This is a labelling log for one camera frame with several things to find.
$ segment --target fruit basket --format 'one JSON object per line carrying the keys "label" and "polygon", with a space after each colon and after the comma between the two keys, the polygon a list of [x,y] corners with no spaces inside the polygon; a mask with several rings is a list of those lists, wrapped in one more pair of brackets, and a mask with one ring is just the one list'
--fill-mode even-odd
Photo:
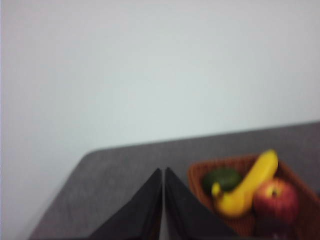
{"label": "fruit basket", "polygon": [[[242,176],[245,176],[257,158],[258,155],[247,155],[194,163],[187,173],[189,188],[203,205],[210,211],[217,213],[213,205],[213,199],[211,196],[206,195],[202,188],[204,175],[216,168],[231,167],[236,169]],[[318,196],[281,160],[279,160],[275,176],[291,183],[296,188],[299,200],[299,214],[293,224],[293,228],[298,239],[320,239],[320,199]],[[221,219],[240,236],[248,237],[254,233],[256,216],[253,209],[240,218],[228,219],[221,216]]]}

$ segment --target banana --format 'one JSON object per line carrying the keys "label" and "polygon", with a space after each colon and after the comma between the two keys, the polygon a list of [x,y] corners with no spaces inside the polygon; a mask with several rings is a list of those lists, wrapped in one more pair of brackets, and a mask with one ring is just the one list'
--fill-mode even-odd
{"label": "banana", "polygon": [[263,152],[233,191],[222,192],[218,184],[212,186],[215,208],[229,218],[242,216],[252,207],[254,192],[264,181],[273,178],[277,168],[277,153],[272,149]]}

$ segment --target red apple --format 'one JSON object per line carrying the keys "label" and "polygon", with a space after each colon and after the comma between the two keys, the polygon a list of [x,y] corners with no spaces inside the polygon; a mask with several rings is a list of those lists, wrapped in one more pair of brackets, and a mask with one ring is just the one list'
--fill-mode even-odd
{"label": "red apple", "polygon": [[297,192],[290,183],[275,177],[264,182],[254,193],[253,207],[259,216],[292,224],[299,211]]}

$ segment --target gray tabletop surface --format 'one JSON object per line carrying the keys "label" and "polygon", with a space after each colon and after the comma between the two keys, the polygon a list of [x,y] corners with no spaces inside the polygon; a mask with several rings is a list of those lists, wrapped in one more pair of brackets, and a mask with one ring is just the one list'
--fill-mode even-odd
{"label": "gray tabletop surface", "polygon": [[[31,237],[86,237],[131,199],[156,168],[171,167],[187,184],[198,161],[273,148],[314,191],[320,191],[320,122],[102,149],[85,155]],[[162,215],[160,239],[171,238]]]}

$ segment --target white wall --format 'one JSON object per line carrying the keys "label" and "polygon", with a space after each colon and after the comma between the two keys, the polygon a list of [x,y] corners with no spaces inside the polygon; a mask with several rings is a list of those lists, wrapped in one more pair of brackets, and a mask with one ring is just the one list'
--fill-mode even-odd
{"label": "white wall", "polygon": [[320,119],[320,1],[2,1],[1,236],[88,151]]}

